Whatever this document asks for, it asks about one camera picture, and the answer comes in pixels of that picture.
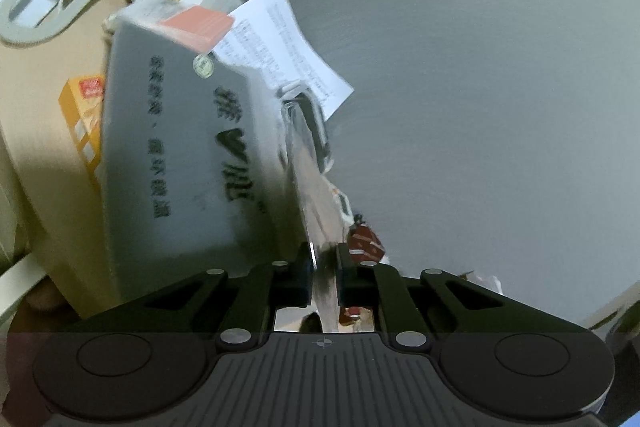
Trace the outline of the white printed paper sheet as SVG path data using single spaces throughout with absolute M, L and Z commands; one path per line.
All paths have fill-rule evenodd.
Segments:
M 326 119 L 354 92 L 311 47 L 288 0 L 248 0 L 231 17 L 232 28 L 214 47 L 221 62 L 260 70 L 271 89 L 303 81 Z

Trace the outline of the orange small box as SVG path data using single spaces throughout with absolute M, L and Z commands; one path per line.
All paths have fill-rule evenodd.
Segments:
M 58 97 L 62 115 L 89 180 L 101 191 L 101 121 L 105 77 L 90 75 L 70 78 Z

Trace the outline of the grey printed mailer bag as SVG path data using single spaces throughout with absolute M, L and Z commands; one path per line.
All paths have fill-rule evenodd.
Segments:
M 293 261 L 283 105 L 257 69 L 120 20 L 101 129 L 105 248 L 130 301 L 208 269 Z

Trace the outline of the red snack wrappers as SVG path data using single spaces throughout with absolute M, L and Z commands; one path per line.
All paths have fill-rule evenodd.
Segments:
M 356 265 L 361 265 L 362 262 L 380 263 L 385 259 L 386 250 L 381 239 L 364 220 L 361 213 L 356 213 L 354 216 L 354 224 L 349 229 L 347 245 L 352 261 Z M 359 329 L 365 321 L 368 321 L 369 314 L 370 311 L 366 308 L 341 306 L 338 323 L 343 327 Z

